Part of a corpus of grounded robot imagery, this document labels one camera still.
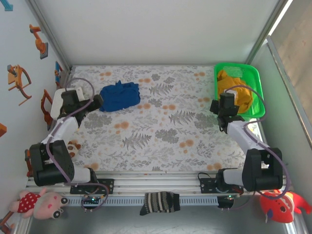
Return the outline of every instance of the black mounting plate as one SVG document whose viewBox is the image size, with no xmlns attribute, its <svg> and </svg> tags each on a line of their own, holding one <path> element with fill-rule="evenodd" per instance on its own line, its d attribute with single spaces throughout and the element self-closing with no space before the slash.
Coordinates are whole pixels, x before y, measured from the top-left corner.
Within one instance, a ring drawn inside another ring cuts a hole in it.
<svg viewBox="0 0 312 234">
<path fill-rule="evenodd" d="M 106 185 L 109 188 L 109 194 L 113 194 L 114 192 L 114 179 L 97 179 L 100 184 Z M 85 195 L 92 191 L 86 191 L 86 186 L 78 185 L 77 187 L 71 186 L 70 187 L 70 194 L 80 194 Z M 106 195 L 106 190 L 103 187 L 100 187 L 98 191 L 94 194 Z"/>
<path fill-rule="evenodd" d="M 240 194 L 244 191 L 237 185 L 232 185 L 227 191 L 220 191 L 215 185 L 215 178 L 201 178 L 199 182 L 202 194 Z"/>
</svg>

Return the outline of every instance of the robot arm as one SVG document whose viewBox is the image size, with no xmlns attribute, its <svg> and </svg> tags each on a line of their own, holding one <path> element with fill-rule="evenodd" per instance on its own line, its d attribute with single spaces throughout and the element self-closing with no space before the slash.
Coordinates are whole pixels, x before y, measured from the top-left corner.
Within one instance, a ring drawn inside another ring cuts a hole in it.
<svg viewBox="0 0 312 234">
<path fill-rule="evenodd" d="M 76 90 L 61 93 L 61 98 L 63 99 L 63 103 L 55 128 L 59 124 L 61 126 L 49 145 L 50 151 L 72 183 L 96 183 L 96 174 L 91 168 L 81 168 L 73 165 L 67 150 L 67 143 L 73 133 L 79 128 L 86 114 L 98 109 L 103 104 L 103 100 L 100 95 L 95 95 L 93 102 L 86 109 L 79 111 L 64 121 L 66 116 L 84 106 L 89 100 L 80 101 Z M 49 138 L 50 135 L 42 142 L 32 145 L 29 149 L 34 181 L 38 186 L 67 182 L 55 164 L 51 162 L 46 151 L 46 144 Z"/>
<path fill-rule="evenodd" d="M 265 148 L 272 150 L 282 159 L 278 148 L 270 148 L 257 138 L 249 129 L 244 130 L 244 119 L 237 115 L 238 106 L 234 104 L 234 94 L 222 93 L 220 100 L 213 100 L 210 111 L 217 114 L 220 131 L 230 135 L 246 155 L 243 170 L 220 169 L 216 175 L 216 184 L 221 191 L 231 185 L 243 186 L 247 191 L 280 189 L 283 185 L 283 170 L 279 162 Z"/>
</svg>

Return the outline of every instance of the black and white sock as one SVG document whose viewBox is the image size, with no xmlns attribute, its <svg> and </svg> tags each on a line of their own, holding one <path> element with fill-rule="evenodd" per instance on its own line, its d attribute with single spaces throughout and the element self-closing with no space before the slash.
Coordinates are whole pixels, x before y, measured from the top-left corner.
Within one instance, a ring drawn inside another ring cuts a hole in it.
<svg viewBox="0 0 312 234">
<path fill-rule="evenodd" d="M 180 210 L 179 194 L 159 192 L 145 194 L 144 205 L 140 215 L 149 213 L 173 213 Z"/>
</svg>

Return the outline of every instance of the white wall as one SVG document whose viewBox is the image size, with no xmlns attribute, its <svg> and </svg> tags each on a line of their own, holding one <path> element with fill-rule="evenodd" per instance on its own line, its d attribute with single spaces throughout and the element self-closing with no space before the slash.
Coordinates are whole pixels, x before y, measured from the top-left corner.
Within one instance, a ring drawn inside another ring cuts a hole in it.
<svg viewBox="0 0 312 234">
<path fill-rule="evenodd" d="M 278 0 L 36 0 L 72 64 L 245 62 Z"/>
<path fill-rule="evenodd" d="M 267 142 L 282 151 L 295 192 L 312 204 L 312 150 L 266 45 L 259 50 L 252 66 L 260 73 L 264 100 L 270 111 L 262 123 Z M 312 216 L 304 214 L 304 217 L 312 232 Z"/>
<path fill-rule="evenodd" d="M 27 167 L 24 150 L 38 143 L 47 135 L 46 123 L 40 109 L 43 89 L 51 97 L 56 90 L 54 69 L 57 57 L 49 47 L 49 56 L 40 60 L 35 46 L 35 37 L 29 31 L 29 24 L 37 23 L 23 0 L 10 0 L 13 12 L 5 12 L 0 6 L 0 123 L 7 127 L 7 133 L 0 137 L 0 218 L 8 212 L 9 203 L 18 198 L 25 188 Z M 19 106 L 24 97 L 17 89 L 8 91 L 7 65 L 19 64 L 30 76 L 32 84 L 25 88 L 31 99 Z"/>
</svg>

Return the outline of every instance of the metal floor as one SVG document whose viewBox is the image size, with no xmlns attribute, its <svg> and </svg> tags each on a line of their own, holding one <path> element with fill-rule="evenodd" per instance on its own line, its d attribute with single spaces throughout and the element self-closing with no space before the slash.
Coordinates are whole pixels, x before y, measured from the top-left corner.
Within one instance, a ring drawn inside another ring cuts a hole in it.
<svg viewBox="0 0 312 234">
<path fill-rule="evenodd" d="M 66 207 L 59 220 L 31 219 L 28 234 L 285 234 L 297 233 L 293 224 L 265 223 L 259 197 L 238 211 L 221 212 L 216 207 L 181 207 L 171 214 L 139 216 L 141 207 L 103 207 L 84 213 Z"/>
</svg>

